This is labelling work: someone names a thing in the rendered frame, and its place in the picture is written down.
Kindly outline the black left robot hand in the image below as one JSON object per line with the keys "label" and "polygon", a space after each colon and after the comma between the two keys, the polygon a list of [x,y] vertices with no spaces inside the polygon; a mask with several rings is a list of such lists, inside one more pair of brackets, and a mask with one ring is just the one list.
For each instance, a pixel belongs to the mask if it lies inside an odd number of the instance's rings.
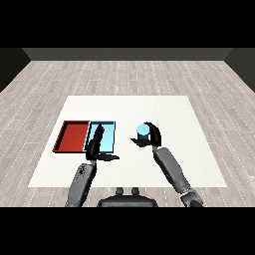
{"label": "black left robot hand", "polygon": [[94,137],[90,140],[87,150],[86,150],[86,160],[96,161],[111,161],[115,159],[119,159],[117,155],[100,153],[101,141],[103,139],[105,129],[102,125],[98,125],[95,130]]}

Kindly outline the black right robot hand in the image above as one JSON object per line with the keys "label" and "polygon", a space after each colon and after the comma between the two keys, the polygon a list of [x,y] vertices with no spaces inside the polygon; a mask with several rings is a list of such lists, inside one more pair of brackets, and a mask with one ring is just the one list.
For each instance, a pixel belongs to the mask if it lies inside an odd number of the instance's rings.
{"label": "black right robot hand", "polygon": [[145,122],[144,124],[149,126],[148,139],[132,138],[131,141],[133,141],[139,147],[145,147],[148,145],[151,145],[152,147],[161,146],[161,134],[159,128],[149,122]]}

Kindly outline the small blue can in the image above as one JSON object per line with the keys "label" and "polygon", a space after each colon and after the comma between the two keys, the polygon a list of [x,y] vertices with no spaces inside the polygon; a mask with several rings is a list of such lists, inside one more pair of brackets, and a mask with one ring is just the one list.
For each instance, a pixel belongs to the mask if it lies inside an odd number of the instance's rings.
{"label": "small blue can", "polygon": [[137,127],[137,138],[138,139],[148,139],[149,135],[149,126],[147,124],[140,124]]}

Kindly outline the light blue shallow open box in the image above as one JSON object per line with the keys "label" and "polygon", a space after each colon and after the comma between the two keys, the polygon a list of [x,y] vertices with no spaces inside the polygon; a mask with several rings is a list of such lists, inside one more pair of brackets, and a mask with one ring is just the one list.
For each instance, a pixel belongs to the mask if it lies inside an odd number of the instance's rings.
{"label": "light blue shallow open box", "polygon": [[100,145],[100,153],[113,153],[116,130],[116,123],[114,121],[91,121],[84,142],[84,150],[87,150],[90,140],[94,138],[98,125],[102,125],[105,130]]}

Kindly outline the red shallow open box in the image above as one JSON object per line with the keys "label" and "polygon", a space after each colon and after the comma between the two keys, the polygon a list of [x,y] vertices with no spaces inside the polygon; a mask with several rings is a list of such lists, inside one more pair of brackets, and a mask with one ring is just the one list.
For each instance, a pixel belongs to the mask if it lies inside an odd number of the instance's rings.
{"label": "red shallow open box", "polygon": [[64,121],[53,147],[54,153],[83,153],[89,121]]}

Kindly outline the dark grey robot body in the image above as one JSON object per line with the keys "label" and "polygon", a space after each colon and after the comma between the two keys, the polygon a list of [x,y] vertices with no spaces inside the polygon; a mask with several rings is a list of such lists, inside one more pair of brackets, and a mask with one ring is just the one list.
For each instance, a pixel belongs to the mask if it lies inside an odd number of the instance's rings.
{"label": "dark grey robot body", "polygon": [[98,207],[157,207],[157,203],[152,198],[141,196],[137,187],[131,189],[131,195],[124,195],[124,189],[118,187],[116,194],[101,199]]}

